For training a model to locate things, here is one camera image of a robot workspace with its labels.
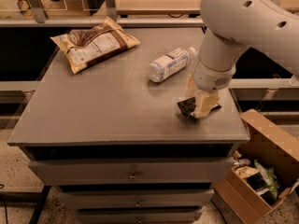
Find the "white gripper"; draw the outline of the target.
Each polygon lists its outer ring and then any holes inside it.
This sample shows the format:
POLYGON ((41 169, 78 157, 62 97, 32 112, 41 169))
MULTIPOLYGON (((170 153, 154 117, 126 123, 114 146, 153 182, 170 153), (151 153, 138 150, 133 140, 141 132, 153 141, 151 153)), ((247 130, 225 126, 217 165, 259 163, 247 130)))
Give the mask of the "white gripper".
POLYGON ((226 88, 234 74, 234 65, 228 71, 215 71, 200 61, 193 66, 192 75, 188 74, 185 96, 195 98, 195 109, 192 112, 194 118, 203 118, 210 113, 220 99, 217 90, 226 88))

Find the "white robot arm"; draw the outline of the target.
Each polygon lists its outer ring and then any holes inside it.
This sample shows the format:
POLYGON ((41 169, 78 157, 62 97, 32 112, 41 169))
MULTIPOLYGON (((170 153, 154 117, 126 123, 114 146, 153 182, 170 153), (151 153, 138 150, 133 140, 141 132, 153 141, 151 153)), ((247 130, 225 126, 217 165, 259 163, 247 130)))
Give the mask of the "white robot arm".
POLYGON ((249 48, 299 75, 299 18, 281 8, 279 0, 202 0, 200 11, 206 32, 185 92, 195 99, 193 118, 209 114, 249 48))

